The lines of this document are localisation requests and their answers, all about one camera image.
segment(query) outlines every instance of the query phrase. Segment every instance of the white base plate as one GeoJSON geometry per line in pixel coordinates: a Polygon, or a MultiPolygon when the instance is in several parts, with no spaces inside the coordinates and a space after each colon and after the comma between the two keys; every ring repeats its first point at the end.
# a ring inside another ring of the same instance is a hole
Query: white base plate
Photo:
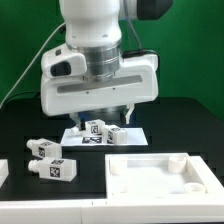
{"type": "MultiPolygon", "coordinates": [[[[124,130],[128,133],[127,144],[124,145],[148,145],[145,134],[142,128],[124,128],[124,130]]],[[[71,134],[71,129],[65,129],[64,135],[61,140],[62,146],[94,146],[94,145],[110,145],[114,146],[114,144],[107,144],[102,141],[102,135],[97,136],[73,136],[71,134]]]]}

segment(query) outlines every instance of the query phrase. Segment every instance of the white connector block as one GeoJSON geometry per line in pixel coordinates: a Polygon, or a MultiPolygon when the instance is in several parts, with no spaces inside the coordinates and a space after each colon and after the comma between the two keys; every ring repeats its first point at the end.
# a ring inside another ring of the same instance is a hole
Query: white connector block
{"type": "Polygon", "coordinates": [[[27,147],[31,149],[32,155],[45,158],[45,157],[52,157],[52,158],[61,158],[62,157],[62,149],[61,145],[44,138],[38,140],[29,140],[27,142],[27,147]]]}
{"type": "Polygon", "coordinates": [[[102,127],[105,125],[105,122],[102,120],[93,120],[93,121],[86,121],[85,128],[86,130],[80,131],[77,126],[71,128],[71,134],[74,136],[82,135],[83,137],[90,137],[93,135],[100,135],[102,134],[102,127]]]}
{"type": "Polygon", "coordinates": [[[6,159],[0,160],[0,188],[9,175],[8,161],[6,159]]]}
{"type": "Polygon", "coordinates": [[[128,134],[124,129],[116,125],[104,125],[102,127],[103,140],[115,145],[127,144],[128,134]]]}
{"type": "Polygon", "coordinates": [[[39,173],[40,178],[71,182],[77,175],[76,160],[46,157],[43,160],[31,160],[29,171],[39,173]]]}

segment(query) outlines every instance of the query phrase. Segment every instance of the black table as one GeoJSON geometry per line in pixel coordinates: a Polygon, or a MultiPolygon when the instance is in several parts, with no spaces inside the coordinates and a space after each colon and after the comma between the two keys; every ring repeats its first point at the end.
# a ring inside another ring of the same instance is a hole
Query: black table
{"type": "Polygon", "coordinates": [[[224,185],[224,123],[188,98],[159,98],[137,104],[132,126],[142,127],[148,146],[63,147],[63,158],[78,161],[71,183],[39,179],[28,171],[29,139],[60,142],[74,123],[68,116],[47,117],[39,99],[8,103],[0,111],[0,159],[8,159],[9,176],[0,200],[95,199],[106,197],[105,154],[187,152],[200,155],[224,185]]]}

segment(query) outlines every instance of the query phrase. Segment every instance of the green backdrop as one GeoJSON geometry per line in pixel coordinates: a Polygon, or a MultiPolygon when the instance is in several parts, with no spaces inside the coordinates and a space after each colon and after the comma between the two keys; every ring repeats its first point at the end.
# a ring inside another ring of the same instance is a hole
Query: green backdrop
{"type": "MultiPolygon", "coordinates": [[[[191,97],[224,120],[224,0],[175,0],[157,21],[134,21],[143,47],[158,51],[162,97],[191,97]]],[[[0,2],[0,101],[52,31],[63,22],[58,0],[0,2]]],[[[135,48],[120,22],[123,48],[135,48]]],[[[46,47],[64,41],[56,35],[46,47]]],[[[40,58],[13,94],[40,89],[40,58]]]]}

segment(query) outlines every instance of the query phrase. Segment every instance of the white tray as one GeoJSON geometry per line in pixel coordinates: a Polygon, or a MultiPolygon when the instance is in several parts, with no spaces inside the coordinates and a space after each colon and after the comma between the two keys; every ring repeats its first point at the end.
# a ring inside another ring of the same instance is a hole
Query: white tray
{"type": "Polygon", "coordinates": [[[187,153],[106,155],[106,187],[108,199],[224,193],[201,157],[190,157],[187,153]],[[183,161],[175,163],[175,158],[183,161]]]}

